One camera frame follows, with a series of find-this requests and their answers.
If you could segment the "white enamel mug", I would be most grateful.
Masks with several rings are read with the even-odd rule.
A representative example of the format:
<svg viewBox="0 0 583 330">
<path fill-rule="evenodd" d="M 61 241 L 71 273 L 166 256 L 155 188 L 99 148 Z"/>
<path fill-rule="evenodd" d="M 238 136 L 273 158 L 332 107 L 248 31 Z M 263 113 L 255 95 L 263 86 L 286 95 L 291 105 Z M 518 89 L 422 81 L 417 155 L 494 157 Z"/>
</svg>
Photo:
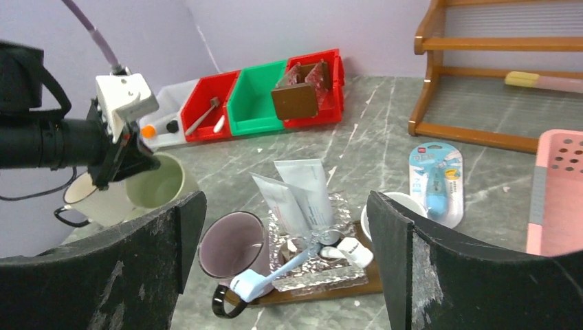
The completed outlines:
<svg viewBox="0 0 583 330">
<path fill-rule="evenodd" d="M 82 228 L 96 222 L 104 227 L 114 226 L 126 220 L 135 210 L 129 201 L 122 182 L 111 182 L 107 189 L 100 190 L 93 185 L 89 173 L 78 176 L 63 194 L 64 206 L 54 211 L 61 223 L 73 228 Z M 74 223 L 62 216 L 64 212 L 75 210 L 85 215 L 86 220 Z"/>
</svg>

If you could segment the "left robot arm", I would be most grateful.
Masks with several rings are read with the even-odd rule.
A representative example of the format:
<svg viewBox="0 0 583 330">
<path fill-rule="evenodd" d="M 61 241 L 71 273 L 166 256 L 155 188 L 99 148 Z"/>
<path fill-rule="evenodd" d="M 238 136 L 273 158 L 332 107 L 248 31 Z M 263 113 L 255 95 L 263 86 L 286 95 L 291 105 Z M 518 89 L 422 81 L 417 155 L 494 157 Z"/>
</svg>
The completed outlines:
<svg viewBox="0 0 583 330">
<path fill-rule="evenodd" d="M 138 125 L 159 107 L 142 75 L 115 65 L 96 78 L 87 117 L 69 119 L 71 102 L 43 60 L 42 49 L 1 42 L 3 169 L 84 166 L 93 185 L 105 189 L 160 166 Z"/>
</svg>

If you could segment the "purple mug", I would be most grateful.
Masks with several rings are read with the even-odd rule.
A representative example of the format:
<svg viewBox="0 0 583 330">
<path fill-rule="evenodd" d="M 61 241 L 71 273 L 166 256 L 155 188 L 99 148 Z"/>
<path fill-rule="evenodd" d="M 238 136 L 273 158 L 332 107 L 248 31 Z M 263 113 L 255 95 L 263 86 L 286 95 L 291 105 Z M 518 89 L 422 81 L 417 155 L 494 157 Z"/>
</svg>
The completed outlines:
<svg viewBox="0 0 583 330">
<path fill-rule="evenodd" d="M 245 270 L 271 274 L 268 231 L 251 212 L 232 212 L 216 220 L 202 235 L 197 253 L 200 268 L 218 281 L 212 311 L 219 318 L 235 318 L 248 305 L 240 300 L 232 311 L 226 311 L 226 294 L 235 276 Z"/>
</svg>

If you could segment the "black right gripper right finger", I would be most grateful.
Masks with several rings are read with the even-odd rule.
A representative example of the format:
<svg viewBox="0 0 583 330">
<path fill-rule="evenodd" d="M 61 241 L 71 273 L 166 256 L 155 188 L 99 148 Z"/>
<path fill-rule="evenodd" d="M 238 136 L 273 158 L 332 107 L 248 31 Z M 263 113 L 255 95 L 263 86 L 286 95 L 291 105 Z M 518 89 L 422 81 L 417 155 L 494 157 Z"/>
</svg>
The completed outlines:
<svg viewBox="0 0 583 330">
<path fill-rule="evenodd" d="M 581 329 L 582 253 L 479 241 L 371 192 L 366 211 L 393 329 Z"/>
</svg>

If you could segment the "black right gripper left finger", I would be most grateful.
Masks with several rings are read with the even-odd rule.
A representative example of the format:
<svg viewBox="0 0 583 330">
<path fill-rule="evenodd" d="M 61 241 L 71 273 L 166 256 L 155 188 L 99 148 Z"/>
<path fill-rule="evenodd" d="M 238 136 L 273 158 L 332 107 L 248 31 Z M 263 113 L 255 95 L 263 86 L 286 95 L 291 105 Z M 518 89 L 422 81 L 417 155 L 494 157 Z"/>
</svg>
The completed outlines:
<svg viewBox="0 0 583 330">
<path fill-rule="evenodd" d="M 1 260 L 2 329 L 169 329 L 204 226 L 195 191 L 39 256 Z"/>
</svg>

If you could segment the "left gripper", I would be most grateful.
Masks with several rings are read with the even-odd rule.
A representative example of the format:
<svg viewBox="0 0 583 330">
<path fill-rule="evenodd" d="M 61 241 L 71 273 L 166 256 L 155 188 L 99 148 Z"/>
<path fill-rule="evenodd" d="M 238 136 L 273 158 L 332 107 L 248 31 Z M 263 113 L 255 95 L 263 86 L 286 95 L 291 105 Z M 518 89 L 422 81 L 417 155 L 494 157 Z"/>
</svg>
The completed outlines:
<svg viewBox="0 0 583 330">
<path fill-rule="evenodd" d="M 97 100 L 91 101 L 87 119 L 100 125 L 100 161 L 87 167 L 92 184 L 99 190 L 106 190 L 111 182 L 120 182 L 134 175 L 154 171 L 160 161 L 152 150 L 143 143 L 140 128 L 136 121 L 125 124 L 117 142 L 107 135 L 105 121 L 101 118 L 104 111 L 99 109 Z"/>
</svg>

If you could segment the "pale green mug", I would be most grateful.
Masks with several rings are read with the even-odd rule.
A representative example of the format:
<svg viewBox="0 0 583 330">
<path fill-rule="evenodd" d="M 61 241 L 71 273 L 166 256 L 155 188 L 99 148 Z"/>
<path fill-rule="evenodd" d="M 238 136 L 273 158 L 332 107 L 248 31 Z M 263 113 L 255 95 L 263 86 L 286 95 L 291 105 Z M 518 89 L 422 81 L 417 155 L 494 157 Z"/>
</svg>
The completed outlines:
<svg viewBox="0 0 583 330">
<path fill-rule="evenodd" d="M 137 207 L 155 209 L 199 190 L 194 175 L 183 162 L 168 153 L 156 153 L 159 168 L 125 180 L 126 195 Z"/>
</svg>

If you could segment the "toothpaste tube red cap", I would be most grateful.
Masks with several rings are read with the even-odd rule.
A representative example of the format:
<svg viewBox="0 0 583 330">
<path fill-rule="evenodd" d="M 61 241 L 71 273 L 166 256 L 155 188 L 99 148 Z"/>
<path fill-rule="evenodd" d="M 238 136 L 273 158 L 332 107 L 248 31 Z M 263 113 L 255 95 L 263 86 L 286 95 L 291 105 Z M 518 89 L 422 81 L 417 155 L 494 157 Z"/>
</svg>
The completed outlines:
<svg viewBox="0 0 583 330">
<path fill-rule="evenodd" d="M 311 227 L 298 202 L 298 197 L 306 197 L 308 190 L 256 173 L 250 175 L 284 232 L 292 237 L 310 239 Z"/>
</svg>

